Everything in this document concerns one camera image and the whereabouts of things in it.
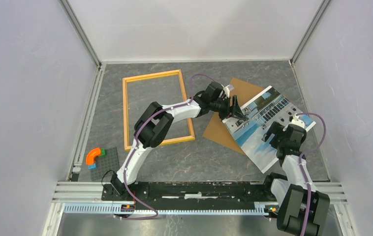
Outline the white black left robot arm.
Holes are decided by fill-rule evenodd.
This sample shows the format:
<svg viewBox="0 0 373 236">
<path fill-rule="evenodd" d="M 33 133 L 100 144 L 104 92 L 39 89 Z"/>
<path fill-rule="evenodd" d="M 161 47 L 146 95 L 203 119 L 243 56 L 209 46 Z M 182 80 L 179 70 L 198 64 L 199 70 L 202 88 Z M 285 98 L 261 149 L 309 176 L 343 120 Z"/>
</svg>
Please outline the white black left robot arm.
<svg viewBox="0 0 373 236">
<path fill-rule="evenodd" d="M 132 195 L 132 186 L 140 167 L 148 154 L 159 146 L 172 124 L 189 118 L 197 118 L 209 111 L 218 113 L 221 120 L 236 118 L 247 121 L 236 95 L 230 95 L 232 85 L 223 86 L 211 82 L 205 90 L 199 91 L 184 102 L 160 105 L 151 103 L 135 124 L 132 147 L 119 170 L 110 181 L 113 193 L 120 200 L 127 200 Z"/>
</svg>

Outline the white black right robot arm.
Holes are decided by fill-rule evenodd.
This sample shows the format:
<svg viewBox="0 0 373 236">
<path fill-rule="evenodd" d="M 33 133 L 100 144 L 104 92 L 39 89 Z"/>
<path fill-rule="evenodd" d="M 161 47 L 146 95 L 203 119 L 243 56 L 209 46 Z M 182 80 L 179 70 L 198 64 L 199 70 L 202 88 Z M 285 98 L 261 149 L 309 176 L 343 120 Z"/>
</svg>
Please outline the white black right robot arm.
<svg viewBox="0 0 373 236">
<path fill-rule="evenodd" d="M 283 126 L 273 122 L 262 137 L 276 149 L 284 175 L 270 174 L 262 195 L 277 200 L 277 229 L 293 236 L 321 236 L 324 232 L 330 198 L 313 183 L 307 171 L 305 155 L 300 151 L 306 130 L 296 124 Z"/>
</svg>

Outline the printed building photo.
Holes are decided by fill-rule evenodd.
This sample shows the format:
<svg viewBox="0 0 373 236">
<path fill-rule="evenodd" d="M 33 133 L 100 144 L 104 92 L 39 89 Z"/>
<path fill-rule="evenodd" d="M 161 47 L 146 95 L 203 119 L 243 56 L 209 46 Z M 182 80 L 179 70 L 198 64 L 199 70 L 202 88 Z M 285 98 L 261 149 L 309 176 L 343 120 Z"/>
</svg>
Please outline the printed building photo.
<svg viewBox="0 0 373 236">
<path fill-rule="evenodd" d="M 245 155 L 262 172 L 267 172 L 277 161 L 277 150 L 263 136 L 274 122 L 288 126 L 290 117 L 302 111 L 272 86 L 251 98 L 240 107 L 247 120 L 235 117 L 222 120 L 225 127 Z"/>
</svg>

